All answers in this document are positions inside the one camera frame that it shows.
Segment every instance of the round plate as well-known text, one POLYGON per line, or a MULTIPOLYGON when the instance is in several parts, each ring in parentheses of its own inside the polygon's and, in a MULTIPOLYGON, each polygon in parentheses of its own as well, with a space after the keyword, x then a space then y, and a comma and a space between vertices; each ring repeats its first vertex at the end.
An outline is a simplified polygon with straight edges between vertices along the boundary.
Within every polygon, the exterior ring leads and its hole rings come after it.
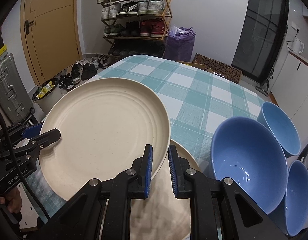
MULTIPOLYGON (((170 144, 176 145, 179 157, 186 158, 191 168, 200 171, 195 159, 182 145, 173 140, 170 144)), ((150 197, 132 200, 130 239, 184 239, 191 231, 190 213, 190 199, 175 198, 166 157, 151 181, 150 197)))
POLYGON ((49 186, 69 200, 87 181, 113 179, 153 146, 152 179, 170 140, 165 106, 147 86, 123 78, 85 83, 59 100, 41 133, 57 128, 61 139, 39 156, 49 186))

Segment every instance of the blue bowl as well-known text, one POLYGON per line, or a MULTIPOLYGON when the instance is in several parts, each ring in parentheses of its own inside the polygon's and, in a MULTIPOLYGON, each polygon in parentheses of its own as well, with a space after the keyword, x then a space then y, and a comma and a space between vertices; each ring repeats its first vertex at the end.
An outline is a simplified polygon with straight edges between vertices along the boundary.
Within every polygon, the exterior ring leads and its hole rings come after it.
POLYGON ((298 155, 300 139, 287 114, 271 102, 264 102, 257 121, 266 126, 280 143, 286 158, 298 155))
POLYGON ((246 117, 222 122, 212 139, 211 166, 215 179, 230 177, 269 214, 283 199, 287 162, 274 135, 246 117))
POLYGON ((268 215, 285 234, 295 236, 308 218, 308 171, 301 161, 294 161, 288 170, 285 196, 268 215))

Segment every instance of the white kettle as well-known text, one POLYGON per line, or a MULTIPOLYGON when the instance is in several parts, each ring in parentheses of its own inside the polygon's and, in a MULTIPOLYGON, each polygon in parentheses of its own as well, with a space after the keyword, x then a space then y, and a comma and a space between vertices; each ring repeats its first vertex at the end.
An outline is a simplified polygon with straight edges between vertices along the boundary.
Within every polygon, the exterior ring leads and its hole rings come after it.
POLYGON ((297 37, 294 38, 294 42, 292 44, 292 50, 296 53, 302 53, 304 51, 305 44, 301 42, 297 37))

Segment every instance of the metal screw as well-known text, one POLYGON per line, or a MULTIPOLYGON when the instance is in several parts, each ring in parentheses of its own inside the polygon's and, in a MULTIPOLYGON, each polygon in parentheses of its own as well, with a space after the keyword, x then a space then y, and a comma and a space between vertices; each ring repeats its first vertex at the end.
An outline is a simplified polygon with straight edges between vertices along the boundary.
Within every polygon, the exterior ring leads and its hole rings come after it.
POLYGON ((233 180, 232 180, 231 178, 224 178, 224 182, 225 182, 225 184, 227 184, 227 185, 233 184, 233 180))
POLYGON ((88 182, 91 186, 96 186, 98 184, 98 179, 90 179, 88 182))
POLYGON ((190 168, 190 169, 186 170, 186 173, 189 174, 189 175, 194 175, 196 173, 196 170, 190 168))
POLYGON ((136 173, 136 170, 134 170, 134 169, 128 169, 128 170, 126 171, 126 174, 127 174, 127 175, 130 175, 130 176, 134 175, 135 173, 136 173))

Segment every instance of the purple trash bag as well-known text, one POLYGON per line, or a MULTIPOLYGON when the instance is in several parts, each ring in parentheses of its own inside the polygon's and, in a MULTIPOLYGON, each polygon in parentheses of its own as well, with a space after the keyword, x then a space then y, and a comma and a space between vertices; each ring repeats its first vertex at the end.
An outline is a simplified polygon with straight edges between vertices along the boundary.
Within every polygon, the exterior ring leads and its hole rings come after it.
POLYGON ((196 33, 193 28, 170 28, 165 48, 165 59, 190 62, 196 33))

